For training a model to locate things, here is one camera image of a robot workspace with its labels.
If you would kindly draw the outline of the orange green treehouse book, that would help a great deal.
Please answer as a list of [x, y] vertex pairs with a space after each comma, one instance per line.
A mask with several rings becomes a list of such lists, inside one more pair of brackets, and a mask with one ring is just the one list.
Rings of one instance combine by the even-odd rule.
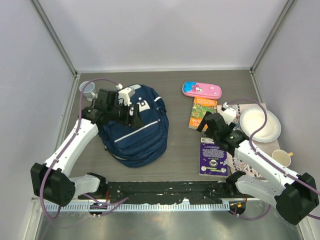
[[217, 106], [217, 100], [195, 97], [193, 100], [188, 127], [196, 130], [207, 112], [212, 114], [217, 112]]

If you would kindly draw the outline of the navy blue student backpack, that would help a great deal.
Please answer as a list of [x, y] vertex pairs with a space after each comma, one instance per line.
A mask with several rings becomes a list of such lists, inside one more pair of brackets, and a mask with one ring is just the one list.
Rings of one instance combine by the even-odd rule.
[[130, 97], [139, 104], [141, 128], [127, 127], [109, 122], [98, 132], [106, 151], [121, 164], [139, 168], [158, 159], [167, 149], [169, 119], [163, 99], [151, 87], [140, 84], [130, 86], [135, 93]]

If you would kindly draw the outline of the purple paperback book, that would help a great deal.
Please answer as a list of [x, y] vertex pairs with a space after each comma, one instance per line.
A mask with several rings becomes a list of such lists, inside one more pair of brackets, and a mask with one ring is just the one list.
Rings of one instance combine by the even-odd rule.
[[199, 175], [228, 176], [227, 152], [208, 137], [200, 138]]

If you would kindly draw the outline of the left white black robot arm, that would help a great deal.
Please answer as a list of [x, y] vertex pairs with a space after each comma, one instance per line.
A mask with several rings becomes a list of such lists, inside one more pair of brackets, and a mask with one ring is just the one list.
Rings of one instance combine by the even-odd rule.
[[35, 163], [31, 167], [32, 187], [36, 196], [65, 207], [75, 196], [89, 193], [100, 200], [106, 195], [105, 177], [95, 173], [73, 178], [69, 176], [87, 144], [107, 123], [143, 127], [140, 107], [131, 102], [134, 94], [135, 90], [131, 87], [119, 91], [101, 89], [90, 106], [80, 108], [78, 120], [61, 146], [43, 164]]

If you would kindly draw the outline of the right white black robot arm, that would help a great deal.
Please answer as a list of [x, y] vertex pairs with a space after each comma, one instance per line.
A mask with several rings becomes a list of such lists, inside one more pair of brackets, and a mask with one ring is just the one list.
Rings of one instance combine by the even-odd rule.
[[259, 149], [247, 135], [226, 123], [220, 113], [206, 112], [197, 128], [223, 151], [249, 164], [263, 180], [237, 171], [227, 178], [226, 193], [233, 198], [240, 194], [258, 198], [274, 207], [288, 223], [297, 225], [320, 203], [315, 179], [308, 173], [298, 174], [282, 166]]

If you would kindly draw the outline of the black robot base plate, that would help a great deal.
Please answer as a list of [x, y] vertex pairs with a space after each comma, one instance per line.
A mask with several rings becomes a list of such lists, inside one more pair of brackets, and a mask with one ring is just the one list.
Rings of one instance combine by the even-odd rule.
[[126, 204], [173, 205], [188, 199], [192, 205], [221, 203], [223, 199], [241, 199], [241, 193], [231, 192], [226, 182], [219, 181], [113, 181], [102, 193], [90, 196], [109, 199], [112, 203], [128, 198]]

